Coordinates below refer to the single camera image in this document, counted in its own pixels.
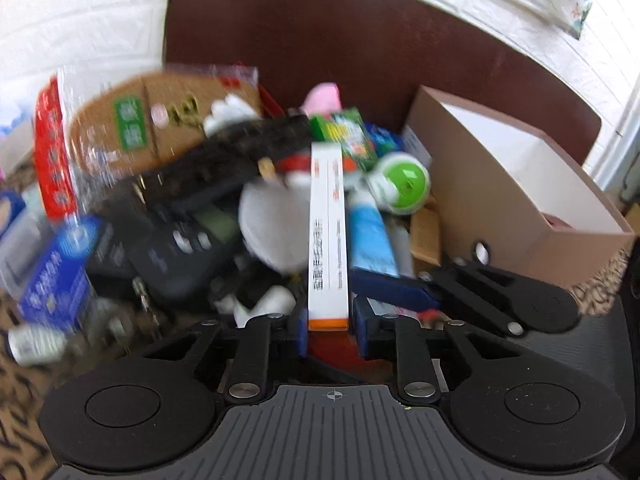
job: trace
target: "red headboard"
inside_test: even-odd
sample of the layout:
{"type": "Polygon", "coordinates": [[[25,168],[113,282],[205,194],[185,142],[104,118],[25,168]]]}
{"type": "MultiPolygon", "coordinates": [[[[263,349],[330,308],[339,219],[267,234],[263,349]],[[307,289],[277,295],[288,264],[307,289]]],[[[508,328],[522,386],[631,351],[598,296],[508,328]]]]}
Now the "red headboard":
{"type": "Polygon", "coordinates": [[[284,108],[333,81],[346,106],[399,131],[420,84],[535,126],[583,163],[600,118],[545,68],[418,0],[169,0],[167,63],[257,66],[284,108]]]}

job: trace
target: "pink object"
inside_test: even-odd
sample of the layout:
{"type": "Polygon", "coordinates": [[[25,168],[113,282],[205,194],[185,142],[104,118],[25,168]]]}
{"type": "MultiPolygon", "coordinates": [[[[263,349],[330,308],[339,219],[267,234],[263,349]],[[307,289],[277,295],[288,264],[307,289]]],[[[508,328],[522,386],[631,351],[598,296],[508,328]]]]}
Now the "pink object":
{"type": "Polygon", "coordinates": [[[308,116],[330,114],[342,110],[340,91],[336,83],[320,83],[306,95],[302,111],[308,116]]]}

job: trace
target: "white brick wall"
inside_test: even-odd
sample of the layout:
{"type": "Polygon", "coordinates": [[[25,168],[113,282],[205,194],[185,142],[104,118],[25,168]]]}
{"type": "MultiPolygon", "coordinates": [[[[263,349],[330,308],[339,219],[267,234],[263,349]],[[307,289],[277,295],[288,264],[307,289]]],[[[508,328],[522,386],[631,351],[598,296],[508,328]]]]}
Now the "white brick wall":
{"type": "MultiPolygon", "coordinates": [[[[580,41],[502,0],[424,0],[525,52],[575,89],[603,127],[585,168],[618,133],[640,73],[640,0],[596,0],[580,41]]],[[[166,0],[0,0],[0,99],[31,107],[62,64],[159,66],[166,0]]]]}

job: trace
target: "brown insole package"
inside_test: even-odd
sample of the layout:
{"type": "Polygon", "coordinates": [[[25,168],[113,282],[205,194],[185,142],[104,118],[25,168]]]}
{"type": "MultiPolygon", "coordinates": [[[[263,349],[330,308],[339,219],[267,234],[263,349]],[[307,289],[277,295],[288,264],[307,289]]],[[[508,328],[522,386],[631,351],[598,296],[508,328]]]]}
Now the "brown insole package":
{"type": "Polygon", "coordinates": [[[258,89],[184,73],[139,76],[88,102],[69,124],[70,156],[93,176],[115,179],[166,164],[206,139],[213,101],[233,93],[258,113],[258,89]]]}

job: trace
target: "open shoe box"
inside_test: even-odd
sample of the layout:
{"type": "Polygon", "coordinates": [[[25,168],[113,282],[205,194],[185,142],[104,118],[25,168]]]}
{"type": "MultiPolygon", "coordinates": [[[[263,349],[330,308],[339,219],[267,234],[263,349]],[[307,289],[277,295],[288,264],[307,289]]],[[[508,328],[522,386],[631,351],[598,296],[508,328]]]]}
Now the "open shoe box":
{"type": "Polygon", "coordinates": [[[404,127],[412,133],[433,157],[442,248],[451,257],[470,258],[483,241],[492,266],[569,287],[633,241],[582,168],[528,124],[423,87],[404,127]],[[552,226],[543,213],[570,227],[552,226]]]}

